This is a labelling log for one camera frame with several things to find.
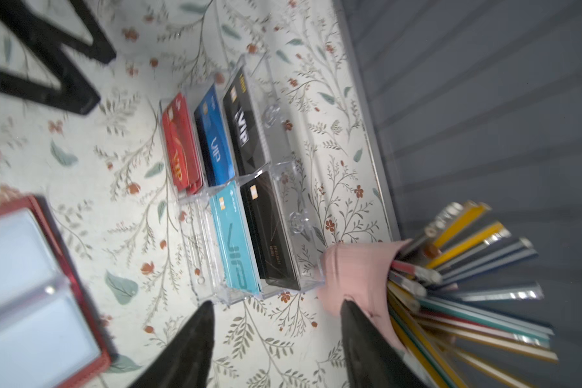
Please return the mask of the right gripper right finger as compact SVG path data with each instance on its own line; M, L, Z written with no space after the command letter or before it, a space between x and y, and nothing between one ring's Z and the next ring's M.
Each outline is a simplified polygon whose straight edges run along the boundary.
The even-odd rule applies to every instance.
M425 387L353 301L340 309L342 345L351 387Z

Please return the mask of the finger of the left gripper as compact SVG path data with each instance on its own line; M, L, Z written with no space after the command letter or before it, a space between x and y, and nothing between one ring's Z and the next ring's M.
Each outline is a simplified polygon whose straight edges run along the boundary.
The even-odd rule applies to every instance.
M75 14L92 35L89 45L66 30L35 16L22 1L0 1L0 22L42 62L60 82L58 89L0 71L0 93L81 116L89 114L101 98L66 56L68 46L101 64L116 59L116 51L84 1L72 1Z

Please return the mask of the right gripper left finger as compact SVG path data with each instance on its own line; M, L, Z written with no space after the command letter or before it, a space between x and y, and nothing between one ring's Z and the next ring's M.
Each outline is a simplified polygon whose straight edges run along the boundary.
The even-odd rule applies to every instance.
M132 387L205 387L213 360L213 302L204 302Z

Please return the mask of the dark grey credit card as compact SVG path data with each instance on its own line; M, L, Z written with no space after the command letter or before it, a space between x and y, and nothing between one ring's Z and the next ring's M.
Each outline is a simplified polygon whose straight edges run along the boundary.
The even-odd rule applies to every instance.
M261 173L240 192L260 278L270 286L299 291L270 174Z

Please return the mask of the clear acrylic card organizer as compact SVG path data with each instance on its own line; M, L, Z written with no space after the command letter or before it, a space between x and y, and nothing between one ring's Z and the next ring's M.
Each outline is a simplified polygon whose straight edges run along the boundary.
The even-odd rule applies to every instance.
M230 131L228 129L222 98L234 73L241 66L245 68L250 91L257 105L260 122L271 154L271 160L253 174L241 176L232 150ZM202 158L194 111L205 92L215 85L219 103L225 119L226 134L231 148L235 177L226 184L208 186L205 174L205 164ZM266 55L245 54L231 68L220 74L210 75L199 82L181 87L170 98L160 102L160 126L163 146L167 156L166 142L163 133L163 109L176 97L183 93L189 106L197 150L200 157L204 185L195 195L187 196L179 193L171 177L171 187L175 191L180 209L179 221L184 240L184 246L189 254L189 271L192 289L201 302L212 301L231 305L249 297L266 299L283 292L300 293L315 289L323 283L323 270L315 246L315 218L307 205L302 189L302 171L300 163L289 143L289 121L282 109L274 86L273 72ZM166 161L171 176L169 160ZM300 283L299 291L270 286L260 278L261 294L254 296L227 286L221 263L221 253L218 248L215 226L213 223L210 198L231 181L236 181L240 188L256 176L267 171L270 174L276 201L292 256L292 264Z

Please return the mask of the red leather card holder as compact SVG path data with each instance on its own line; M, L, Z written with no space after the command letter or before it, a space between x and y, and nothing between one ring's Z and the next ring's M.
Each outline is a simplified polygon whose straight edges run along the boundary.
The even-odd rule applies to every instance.
M41 197L0 205L0 387L81 387L111 365Z

